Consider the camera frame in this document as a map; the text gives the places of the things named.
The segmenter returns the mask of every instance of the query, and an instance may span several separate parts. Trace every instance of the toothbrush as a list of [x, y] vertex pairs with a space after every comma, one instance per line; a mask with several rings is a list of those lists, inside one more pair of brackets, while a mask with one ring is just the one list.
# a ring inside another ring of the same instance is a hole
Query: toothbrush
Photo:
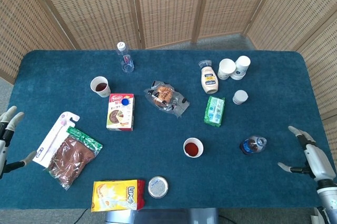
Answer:
[[41, 161], [44, 158], [44, 156], [48, 152], [49, 148], [51, 147], [51, 145], [54, 143], [55, 139], [57, 138], [58, 133], [60, 133], [61, 129], [66, 125], [67, 125], [67, 120], [65, 120], [65, 119], [61, 120], [61, 126], [58, 129], [58, 132], [56, 133], [56, 135], [54, 136], [54, 139], [51, 140], [50, 142], [47, 142], [47, 145], [42, 146], [39, 149], [39, 151], [37, 152], [37, 154], [35, 156], [37, 158], [37, 161]]

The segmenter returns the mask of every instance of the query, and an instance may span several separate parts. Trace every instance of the empty water bottle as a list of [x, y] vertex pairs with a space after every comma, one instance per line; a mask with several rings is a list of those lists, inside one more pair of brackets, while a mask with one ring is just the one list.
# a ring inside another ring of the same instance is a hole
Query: empty water bottle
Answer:
[[134, 69], [133, 60], [128, 50], [128, 47], [124, 42], [119, 42], [117, 44], [117, 54], [121, 58], [123, 72], [125, 73], [133, 72]]
[[261, 136], [251, 136], [240, 144], [240, 149], [246, 155], [259, 153], [264, 150], [267, 140]]

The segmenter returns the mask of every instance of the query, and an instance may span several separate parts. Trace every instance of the woven screen panel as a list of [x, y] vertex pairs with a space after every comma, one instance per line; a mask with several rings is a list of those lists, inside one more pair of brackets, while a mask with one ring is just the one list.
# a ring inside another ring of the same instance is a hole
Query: woven screen panel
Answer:
[[321, 114], [337, 109], [337, 19], [300, 53]]
[[51, 0], [80, 49], [137, 48], [129, 0]]
[[13, 83], [34, 49], [71, 49], [37, 0], [0, 0], [0, 74]]
[[324, 125], [329, 147], [337, 170], [337, 121]]
[[259, 0], [206, 0], [200, 37], [242, 32]]
[[248, 31], [257, 49], [294, 50], [337, 0], [266, 0]]
[[146, 48], [192, 38], [198, 0], [140, 0]]

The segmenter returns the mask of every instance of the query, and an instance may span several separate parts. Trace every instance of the blue bottle cap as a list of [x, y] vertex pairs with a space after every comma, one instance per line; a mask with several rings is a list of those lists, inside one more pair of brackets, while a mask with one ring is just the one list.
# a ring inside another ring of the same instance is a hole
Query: blue bottle cap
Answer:
[[122, 104], [127, 106], [129, 104], [128, 99], [122, 99]]

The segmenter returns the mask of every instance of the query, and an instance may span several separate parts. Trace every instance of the paper cup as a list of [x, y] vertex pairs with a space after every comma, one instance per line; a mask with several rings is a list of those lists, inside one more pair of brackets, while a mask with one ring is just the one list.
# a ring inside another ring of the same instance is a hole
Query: paper cup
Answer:
[[[190, 143], [195, 144], [197, 146], [197, 148], [198, 148], [198, 152], [197, 152], [197, 154], [195, 156], [191, 156], [190, 154], [192, 154], [192, 153], [188, 153], [188, 151], [185, 150], [186, 145], [190, 144]], [[187, 139], [184, 142], [183, 149], [184, 149], [185, 155], [187, 155], [188, 157], [196, 158], [196, 157], [201, 156], [202, 152], [204, 151], [204, 146], [203, 146], [202, 142], [199, 139], [192, 137], [192, 138]]]
[[217, 72], [217, 76], [219, 79], [222, 80], [228, 79], [229, 76], [235, 71], [235, 69], [235, 62], [229, 58], [225, 58], [221, 60], [219, 64], [219, 71]]
[[242, 78], [244, 77], [244, 75], [239, 77], [239, 76], [237, 76], [235, 73], [232, 73], [232, 74], [231, 74], [231, 78], [232, 78], [232, 79], [235, 79], [235, 80], [240, 80], [240, 79], [242, 79]]
[[237, 105], [241, 105], [248, 99], [248, 94], [244, 90], [238, 90], [233, 96], [233, 102]]
[[[106, 84], [106, 86], [104, 87], [103, 90], [97, 89], [99, 88], [99, 85], [104, 86]], [[110, 87], [109, 87], [109, 83], [107, 82], [107, 79], [105, 77], [99, 76], [99, 77], [95, 77], [91, 83], [90, 83], [90, 88], [92, 91], [94, 91], [95, 93], [97, 93], [98, 95], [100, 95], [101, 97], [107, 97], [110, 95]]]
[[235, 69], [235, 72], [233, 73], [234, 77], [236, 78], [244, 77], [250, 64], [251, 64], [251, 60], [249, 59], [249, 57], [240, 56], [235, 61], [236, 69]]

